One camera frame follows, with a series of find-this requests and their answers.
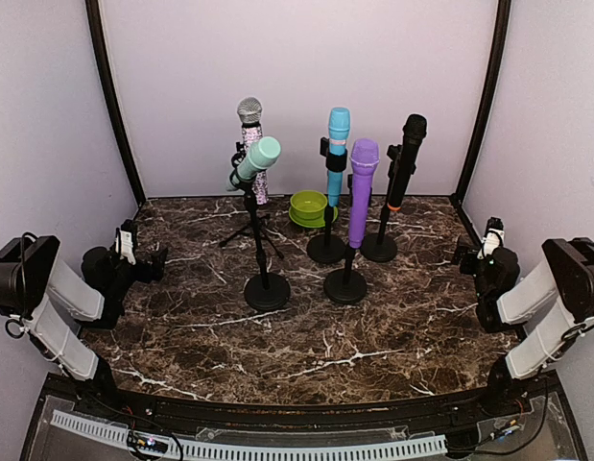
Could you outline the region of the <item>lime green bowl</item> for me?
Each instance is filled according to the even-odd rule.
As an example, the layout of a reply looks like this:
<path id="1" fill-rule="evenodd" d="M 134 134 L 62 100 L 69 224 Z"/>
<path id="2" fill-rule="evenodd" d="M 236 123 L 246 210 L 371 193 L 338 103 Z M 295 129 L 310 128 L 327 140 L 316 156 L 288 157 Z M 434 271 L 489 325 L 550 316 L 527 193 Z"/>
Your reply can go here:
<path id="1" fill-rule="evenodd" d="M 301 190 L 290 199 L 291 211 L 303 220 L 314 220 L 323 216 L 327 204 L 326 196 L 316 190 Z"/>

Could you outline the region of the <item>purple microphone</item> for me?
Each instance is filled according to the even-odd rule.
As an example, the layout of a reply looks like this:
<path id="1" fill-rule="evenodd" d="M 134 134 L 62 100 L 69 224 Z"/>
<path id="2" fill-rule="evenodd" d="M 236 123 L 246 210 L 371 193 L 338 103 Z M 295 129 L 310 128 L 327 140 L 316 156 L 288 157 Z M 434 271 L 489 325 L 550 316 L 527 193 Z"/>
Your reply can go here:
<path id="1" fill-rule="evenodd" d="M 348 240 L 352 249 L 359 249 L 365 237 L 369 197 L 379 160 L 379 147 L 374 140 L 360 138 L 355 141 L 350 158 L 352 200 Z"/>

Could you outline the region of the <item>mint green microphone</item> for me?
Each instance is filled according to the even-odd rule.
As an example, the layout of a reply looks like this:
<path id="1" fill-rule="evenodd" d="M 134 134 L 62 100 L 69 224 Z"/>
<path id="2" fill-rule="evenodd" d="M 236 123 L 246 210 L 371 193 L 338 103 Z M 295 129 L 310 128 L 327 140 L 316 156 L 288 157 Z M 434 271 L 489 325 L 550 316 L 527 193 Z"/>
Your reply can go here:
<path id="1" fill-rule="evenodd" d="M 247 156 L 236 170 L 228 176 L 226 190 L 229 192 L 245 189 L 252 184 L 258 173 L 265 172 L 272 167 L 281 155 L 281 145 L 272 136 L 264 136 L 253 142 L 247 151 Z"/>

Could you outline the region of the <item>light blue microphone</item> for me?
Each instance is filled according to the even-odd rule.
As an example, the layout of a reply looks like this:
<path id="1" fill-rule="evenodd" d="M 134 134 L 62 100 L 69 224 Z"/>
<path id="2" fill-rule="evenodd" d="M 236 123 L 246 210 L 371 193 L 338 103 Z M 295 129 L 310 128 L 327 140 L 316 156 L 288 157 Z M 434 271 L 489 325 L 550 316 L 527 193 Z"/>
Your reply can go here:
<path id="1" fill-rule="evenodd" d="M 336 206 L 343 187 L 343 171 L 346 167 L 346 143 L 350 133 L 350 111 L 335 107 L 328 122 L 327 198 L 330 206 Z"/>

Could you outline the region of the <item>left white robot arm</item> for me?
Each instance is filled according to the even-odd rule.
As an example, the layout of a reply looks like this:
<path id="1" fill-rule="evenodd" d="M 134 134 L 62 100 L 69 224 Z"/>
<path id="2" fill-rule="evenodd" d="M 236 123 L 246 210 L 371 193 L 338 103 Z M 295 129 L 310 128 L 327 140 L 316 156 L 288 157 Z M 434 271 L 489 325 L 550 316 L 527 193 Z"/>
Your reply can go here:
<path id="1" fill-rule="evenodd" d="M 10 337 L 29 336 L 45 359 L 87 392 L 88 404 L 105 419 L 124 412 L 124 396 L 107 361 L 81 341 L 60 312 L 83 328 L 114 329 L 131 286 L 164 275 L 167 249 L 139 259 L 133 247 L 130 235 L 121 231 L 111 248 L 86 252 L 79 273 L 60 256 L 54 235 L 26 232 L 0 250 L 0 315 L 7 328 L 18 328 Z"/>

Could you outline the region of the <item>lime green plate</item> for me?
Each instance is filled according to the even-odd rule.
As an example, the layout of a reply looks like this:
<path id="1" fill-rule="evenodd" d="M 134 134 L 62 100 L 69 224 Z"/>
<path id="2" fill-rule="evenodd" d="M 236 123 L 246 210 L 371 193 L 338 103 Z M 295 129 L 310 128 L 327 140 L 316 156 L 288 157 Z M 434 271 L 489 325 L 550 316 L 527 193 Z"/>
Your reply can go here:
<path id="1" fill-rule="evenodd" d="M 289 217 L 295 224 L 303 228 L 320 229 L 325 226 L 325 209 L 326 206 L 291 206 Z"/>

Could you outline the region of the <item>black round-base mic stand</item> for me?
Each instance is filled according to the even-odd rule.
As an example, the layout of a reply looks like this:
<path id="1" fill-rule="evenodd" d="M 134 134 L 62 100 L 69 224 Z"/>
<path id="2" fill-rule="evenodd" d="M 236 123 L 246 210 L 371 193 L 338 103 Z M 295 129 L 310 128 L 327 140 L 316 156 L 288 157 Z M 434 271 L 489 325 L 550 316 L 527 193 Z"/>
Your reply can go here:
<path id="1" fill-rule="evenodd" d="M 321 138 L 320 154 L 325 157 L 328 154 L 328 137 Z M 310 239 L 307 245 L 307 254 L 311 259 L 320 264 L 331 264 L 339 262 L 345 253 L 344 241 L 332 233 L 336 206 L 327 204 L 324 218 L 325 226 L 323 233 Z"/>
<path id="2" fill-rule="evenodd" d="M 247 304 L 259 312 L 276 311 L 282 308 L 290 299 L 291 289 L 288 281 L 279 274 L 267 270 L 267 256 L 263 248 L 257 221 L 257 202 L 252 190 L 252 184 L 247 184 L 244 192 L 244 204 L 252 221 L 253 237 L 256 246 L 256 262 L 259 274 L 252 277 L 246 284 L 244 296 Z"/>
<path id="3" fill-rule="evenodd" d="M 416 171 L 416 151 L 409 150 L 402 154 L 400 144 L 391 145 L 387 156 L 392 160 L 389 168 L 389 184 L 386 199 L 380 212 L 377 233 L 368 234 L 361 245 L 360 253 L 374 262 L 389 262 L 397 255 L 397 245 L 393 238 L 386 235 L 386 229 L 392 212 L 401 209 L 411 176 Z"/>
<path id="4" fill-rule="evenodd" d="M 365 278 L 353 269 L 353 261 L 359 249 L 352 249 L 348 240 L 344 268 L 331 272 L 324 280 L 324 293 L 335 303 L 355 304 L 367 294 Z"/>

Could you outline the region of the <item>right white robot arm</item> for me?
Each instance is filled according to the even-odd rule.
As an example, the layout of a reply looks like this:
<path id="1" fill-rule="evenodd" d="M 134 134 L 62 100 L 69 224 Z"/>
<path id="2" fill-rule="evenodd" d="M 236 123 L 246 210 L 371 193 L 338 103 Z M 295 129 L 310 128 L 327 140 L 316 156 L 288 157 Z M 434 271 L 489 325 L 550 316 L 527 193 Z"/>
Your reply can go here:
<path id="1" fill-rule="evenodd" d="M 459 238 L 452 264 L 473 278 L 476 315 L 487 333 L 519 329 L 525 337 L 491 366 L 480 409 L 498 417 L 528 382 L 559 361 L 594 328 L 594 242 L 548 239 L 543 259 L 521 276 L 517 254 L 498 233 L 490 244 Z"/>

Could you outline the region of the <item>black tripod shock-mount stand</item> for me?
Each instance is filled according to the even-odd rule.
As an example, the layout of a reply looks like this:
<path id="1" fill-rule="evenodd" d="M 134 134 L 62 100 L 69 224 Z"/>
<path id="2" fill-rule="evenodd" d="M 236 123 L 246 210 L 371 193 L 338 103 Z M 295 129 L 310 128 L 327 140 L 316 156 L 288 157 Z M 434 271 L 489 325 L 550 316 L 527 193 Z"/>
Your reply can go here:
<path id="1" fill-rule="evenodd" d="M 245 159 L 246 156 L 247 156 L 247 154 L 246 154 L 245 144 L 243 142 L 237 142 L 236 143 L 236 153 L 231 158 L 231 166 L 233 167 L 233 170 L 237 169 L 238 165 L 243 162 L 243 160 Z M 275 251 L 277 257 L 280 260 L 283 260 L 285 258 L 285 255 L 275 246 L 275 244 L 272 242 L 271 238 L 269 237 L 269 235 L 267 233 L 267 224 L 268 224 L 270 217 L 271 217 L 270 214 L 266 214 L 262 217 L 257 218 L 260 237 L 262 240 L 267 241 L 271 245 L 273 250 Z M 219 243 L 219 247 L 225 248 L 230 241 L 237 238 L 238 236 L 244 236 L 244 237 L 253 236 L 253 233 L 250 232 L 251 230 L 253 230 L 252 221 L 249 221 L 242 228 L 240 228 L 239 230 L 237 230 L 236 232 L 231 234 L 228 238 L 221 240 Z"/>

